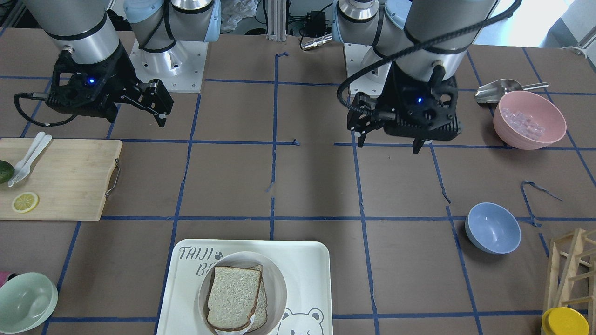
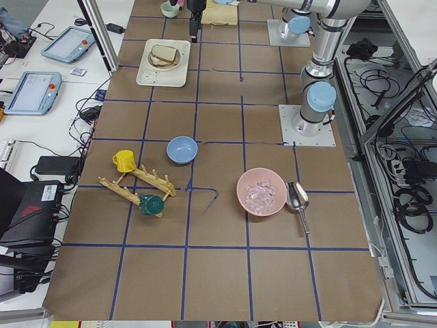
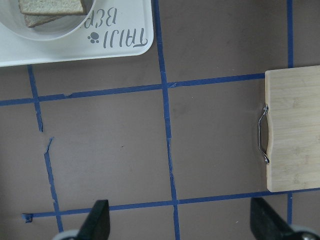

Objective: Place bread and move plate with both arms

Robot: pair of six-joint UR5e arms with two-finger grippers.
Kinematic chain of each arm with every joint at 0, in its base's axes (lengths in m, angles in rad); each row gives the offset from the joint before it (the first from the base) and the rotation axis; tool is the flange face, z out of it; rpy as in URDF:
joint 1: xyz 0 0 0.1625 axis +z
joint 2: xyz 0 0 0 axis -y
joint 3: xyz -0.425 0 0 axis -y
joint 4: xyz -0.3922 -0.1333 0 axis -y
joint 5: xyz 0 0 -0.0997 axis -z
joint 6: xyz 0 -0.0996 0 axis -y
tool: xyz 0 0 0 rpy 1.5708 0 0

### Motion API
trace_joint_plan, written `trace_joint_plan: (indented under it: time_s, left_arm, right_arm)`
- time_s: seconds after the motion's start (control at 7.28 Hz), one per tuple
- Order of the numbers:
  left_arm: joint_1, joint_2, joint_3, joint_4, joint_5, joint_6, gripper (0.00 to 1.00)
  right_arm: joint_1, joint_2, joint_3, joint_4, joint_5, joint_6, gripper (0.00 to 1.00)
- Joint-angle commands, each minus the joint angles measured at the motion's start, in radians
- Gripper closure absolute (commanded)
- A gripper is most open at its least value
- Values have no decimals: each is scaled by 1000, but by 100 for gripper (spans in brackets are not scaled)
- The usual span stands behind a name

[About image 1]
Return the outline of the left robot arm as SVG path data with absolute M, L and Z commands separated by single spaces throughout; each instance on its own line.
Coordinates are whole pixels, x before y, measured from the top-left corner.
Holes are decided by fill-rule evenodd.
M 335 1 L 332 38 L 369 45 L 377 57 L 336 91 L 357 146 L 379 129 L 411 138 L 414 153 L 460 135 L 455 72 L 479 32 L 520 5 L 494 14 L 497 0 Z

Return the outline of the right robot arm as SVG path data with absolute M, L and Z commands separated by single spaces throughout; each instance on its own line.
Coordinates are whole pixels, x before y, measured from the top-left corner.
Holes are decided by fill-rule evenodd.
M 182 42 L 215 42 L 219 0 L 126 0 L 119 16 L 104 0 L 26 0 L 24 5 L 59 49 L 47 93 L 17 93 L 17 112 L 38 127 L 77 116 L 113 123 L 117 104 L 151 114 L 164 127 L 172 112 L 163 78 L 190 71 Z

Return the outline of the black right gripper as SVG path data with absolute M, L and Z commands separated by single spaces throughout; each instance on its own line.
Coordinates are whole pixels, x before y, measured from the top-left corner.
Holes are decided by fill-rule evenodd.
M 154 116 L 165 127 L 173 99 L 160 79 L 143 83 L 124 47 L 117 47 L 105 60 L 79 64 L 73 51 L 64 47 L 54 65 L 52 84 L 45 99 L 58 113 L 101 117 L 113 123 L 117 103 L 130 104 Z

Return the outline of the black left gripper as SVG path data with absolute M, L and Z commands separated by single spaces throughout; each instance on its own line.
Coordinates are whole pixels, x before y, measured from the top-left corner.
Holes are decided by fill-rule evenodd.
M 451 141 L 462 132 L 456 115 L 458 88 L 454 76 L 446 77 L 445 67 L 432 67 L 424 82 L 411 78 L 392 64 L 385 85 L 377 98 L 356 94 L 349 111 L 347 129 L 356 132 L 362 148 L 367 133 L 383 129 L 391 136 L 413 138 L 413 154 L 419 154 L 428 140 Z

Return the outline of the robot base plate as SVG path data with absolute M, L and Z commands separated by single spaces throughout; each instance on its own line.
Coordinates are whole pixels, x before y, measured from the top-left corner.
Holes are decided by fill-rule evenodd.
M 140 50 L 138 45 L 135 41 L 129 57 L 141 81 L 160 79 L 169 93 L 201 92 L 209 43 L 178 41 L 159 54 Z
M 344 53 L 347 76 L 381 59 L 370 45 L 344 44 Z M 357 93 L 365 93 L 373 98 L 379 97 L 385 87 L 390 66 L 391 64 L 388 63 L 375 68 L 352 82 L 349 85 L 350 97 L 354 98 Z

